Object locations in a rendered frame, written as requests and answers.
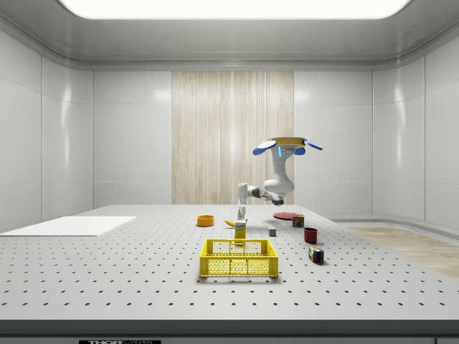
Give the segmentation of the yellow carton box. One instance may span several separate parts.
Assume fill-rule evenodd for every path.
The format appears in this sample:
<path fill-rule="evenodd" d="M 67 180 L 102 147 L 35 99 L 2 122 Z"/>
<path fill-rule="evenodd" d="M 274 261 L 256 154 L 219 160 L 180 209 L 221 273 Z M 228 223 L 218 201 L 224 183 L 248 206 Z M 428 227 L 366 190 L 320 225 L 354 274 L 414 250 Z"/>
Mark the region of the yellow carton box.
<path fill-rule="evenodd" d="M 239 247 L 244 245 L 246 237 L 246 221 L 238 221 L 235 223 L 235 244 Z"/>

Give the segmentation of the yellow basket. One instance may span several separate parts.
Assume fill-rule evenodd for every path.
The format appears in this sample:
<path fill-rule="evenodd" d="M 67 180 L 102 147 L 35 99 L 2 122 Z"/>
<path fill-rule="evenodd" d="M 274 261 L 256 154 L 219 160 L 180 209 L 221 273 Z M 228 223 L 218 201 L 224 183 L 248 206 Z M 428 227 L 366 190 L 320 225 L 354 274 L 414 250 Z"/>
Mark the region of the yellow basket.
<path fill-rule="evenodd" d="M 206 239 L 201 276 L 278 276 L 278 254 L 268 239 Z"/>

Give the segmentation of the white board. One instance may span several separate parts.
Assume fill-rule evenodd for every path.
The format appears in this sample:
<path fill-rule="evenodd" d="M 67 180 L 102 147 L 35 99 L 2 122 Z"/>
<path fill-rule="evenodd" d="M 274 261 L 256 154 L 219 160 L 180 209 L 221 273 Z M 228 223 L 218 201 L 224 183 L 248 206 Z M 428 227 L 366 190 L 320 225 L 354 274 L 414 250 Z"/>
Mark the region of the white board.
<path fill-rule="evenodd" d="M 0 237 L 98 237 L 135 218 L 135 216 L 63 216 L 4 232 Z"/>

